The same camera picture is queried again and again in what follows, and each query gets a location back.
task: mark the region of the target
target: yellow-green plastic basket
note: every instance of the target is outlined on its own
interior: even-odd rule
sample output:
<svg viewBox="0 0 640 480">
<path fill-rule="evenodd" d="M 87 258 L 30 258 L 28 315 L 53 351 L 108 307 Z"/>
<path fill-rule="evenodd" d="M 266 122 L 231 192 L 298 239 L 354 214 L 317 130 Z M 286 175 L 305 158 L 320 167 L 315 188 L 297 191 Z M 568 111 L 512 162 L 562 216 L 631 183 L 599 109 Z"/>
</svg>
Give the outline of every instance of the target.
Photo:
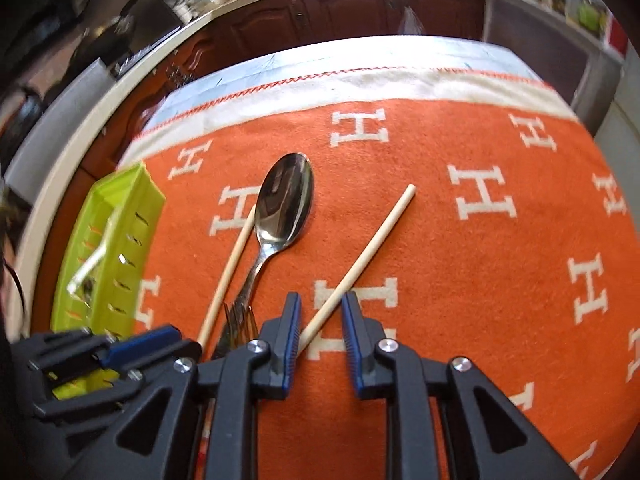
<svg viewBox="0 0 640 480">
<path fill-rule="evenodd" d="M 74 226 L 58 276 L 51 315 L 54 332 L 88 326 L 95 334 L 117 338 L 132 335 L 140 281 L 164 200 L 142 163 L 93 185 Z M 95 286 L 89 307 L 69 294 L 66 286 L 98 247 L 107 220 L 118 208 L 106 254 L 92 273 Z M 112 376 L 113 372 L 94 372 L 87 378 L 64 384 L 56 395 L 63 398 L 93 391 L 103 387 Z"/>
</svg>

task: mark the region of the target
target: screw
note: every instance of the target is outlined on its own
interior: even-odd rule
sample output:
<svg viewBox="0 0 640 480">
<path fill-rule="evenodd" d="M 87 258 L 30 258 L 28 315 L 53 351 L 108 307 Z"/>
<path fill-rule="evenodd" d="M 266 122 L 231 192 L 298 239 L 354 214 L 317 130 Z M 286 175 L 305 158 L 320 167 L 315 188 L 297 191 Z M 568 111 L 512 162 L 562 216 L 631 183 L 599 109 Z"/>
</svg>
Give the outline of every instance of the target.
<svg viewBox="0 0 640 480">
<path fill-rule="evenodd" d="M 467 359 L 466 357 L 456 357 L 455 359 L 453 359 L 451 364 L 459 372 L 466 372 L 468 370 L 471 370 L 472 367 L 471 360 Z"/>
<path fill-rule="evenodd" d="M 193 361 L 188 357 L 181 357 L 174 362 L 174 370 L 181 374 L 187 373 L 193 368 Z"/>
<path fill-rule="evenodd" d="M 395 352 L 398 350 L 398 341 L 395 339 L 381 339 L 378 342 L 378 348 L 386 353 Z"/>
<path fill-rule="evenodd" d="M 141 381 L 142 372 L 140 372 L 140 370 L 136 370 L 135 368 L 133 368 L 127 372 L 127 377 L 132 381 Z"/>
<path fill-rule="evenodd" d="M 246 347 L 249 349 L 249 352 L 260 354 L 264 352 L 269 347 L 269 345 L 267 345 L 267 343 L 265 343 L 261 339 L 253 339 L 246 344 Z"/>
</svg>

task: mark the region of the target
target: wooden stick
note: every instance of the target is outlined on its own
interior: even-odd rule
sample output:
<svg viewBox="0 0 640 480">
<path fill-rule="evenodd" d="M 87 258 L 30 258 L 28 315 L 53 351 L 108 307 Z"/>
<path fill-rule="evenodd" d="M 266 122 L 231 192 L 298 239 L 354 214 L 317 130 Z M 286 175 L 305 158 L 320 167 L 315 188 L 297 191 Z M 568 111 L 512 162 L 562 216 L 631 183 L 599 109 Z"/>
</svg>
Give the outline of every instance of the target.
<svg viewBox="0 0 640 480">
<path fill-rule="evenodd" d="M 254 228 L 255 221 L 255 206 L 251 208 L 249 211 L 249 216 L 246 218 L 244 225 L 242 226 L 242 230 L 238 235 L 238 240 L 236 240 L 236 244 L 234 245 L 233 250 L 231 251 L 231 255 L 229 256 L 228 261 L 226 262 L 225 269 L 222 271 L 222 276 L 220 276 L 220 281 L 218 282 L 218 288 L 216 288 L 216 292 L 213 295 L 213 300 L 209 304 L 209 310 L 207 310 L 207 315 L 202 323 L 202 327 L 200 329 L 200 333 L 198 334 L 198 343 L 203 348 L 209 341 L 209 337 L 211 336 L 211 330 L 213 329 L 213 325 L 216 322 L 216 318 L 218 317 L 218 312 L 220 310 L 220 305 L 222 305 L 222 300 L 225 299 L 226 290 L 229 287 L 229 283 L 231 282 L 231 277 L 234 275 L 234 271 L 238 266 L 238 260 L 244 251 L 244 246 L 246 245 L 246 241 L 249 239 L 249 235 Z"/>
<path fill-rule="evenodd" d="M 380 229 L 373 235 L 371 241 L 367 244 L 367 246 L 362 251 L 362 254 L 358 256 L 358 259 L 353 264 L 349 272 L 345 275 L 342 281 L 335 288 L 333 293 L 329 296 L 329 298 L 324 302 L 324 305 L 318 310 L 314 318 L 309 322 L 306 328 L 300 334 L 300 342 L 298 344 L 298 355 L 300 355 L 304 349 L 308 346 L 308 344 L 313 341 L 313 339 L 318 335 L 322 326 L 327 322 L 335 307 L 340 303 L 342 296 L 350 290 L 356 280 L 360 277 L 364 269 L 369 265 L 369 262 L 373 258 L 373 256 L 378 252 L 378 249 L 385 241 L 388 234 L 391 232 L 391 229 L 394 228 L 402 213 L 411 202 L 411 199 L 415 194 L 415 186 L 413 184 L 409 184 L 407 188 L 404 190 L 404 193 L 398 200 L 398 203 L 394 206 L 389 213 L 389 216 L 386 217 L 385 221 L 382 222 Z"/>
</svg>

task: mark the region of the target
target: clear plastic bag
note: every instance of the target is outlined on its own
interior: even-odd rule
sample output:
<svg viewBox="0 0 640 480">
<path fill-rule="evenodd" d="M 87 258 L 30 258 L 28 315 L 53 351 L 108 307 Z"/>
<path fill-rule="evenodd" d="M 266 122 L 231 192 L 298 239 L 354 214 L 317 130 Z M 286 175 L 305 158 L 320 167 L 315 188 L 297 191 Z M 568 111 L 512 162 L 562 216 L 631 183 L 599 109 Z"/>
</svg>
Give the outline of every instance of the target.
<svg viewBox="0 0 640 480">
<path fill-rule="evenodd" d="M 411 7 L 404 8 L 404 16 L 398 29 L 400 36 L 426 36 L 424 27 Z"/>
</svg>

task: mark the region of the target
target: spoon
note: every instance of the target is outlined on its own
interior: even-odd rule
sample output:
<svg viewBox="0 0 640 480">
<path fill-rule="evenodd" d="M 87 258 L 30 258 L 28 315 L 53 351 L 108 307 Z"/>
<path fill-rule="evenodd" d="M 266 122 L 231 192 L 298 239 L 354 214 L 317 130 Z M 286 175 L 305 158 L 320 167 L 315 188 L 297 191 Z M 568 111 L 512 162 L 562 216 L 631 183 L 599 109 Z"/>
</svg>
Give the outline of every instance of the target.
<svg viewBox="0 0 640 480">
<path fill-rule="evenodd" d="M 262 266 L 274 254 L 296 241 L 309 216 L 314 195 L 314 175 L 308 158 L 302 153 L 288 153 L 269 170 L 255 207 L 255 234 L 260 252 L 247 274 L 233 306 L 230 319 L 244 322 L 255 280 Z M 222 329 L 212 359 L 224 357 L 231 348 L 229 325 Z"/>
</svg>

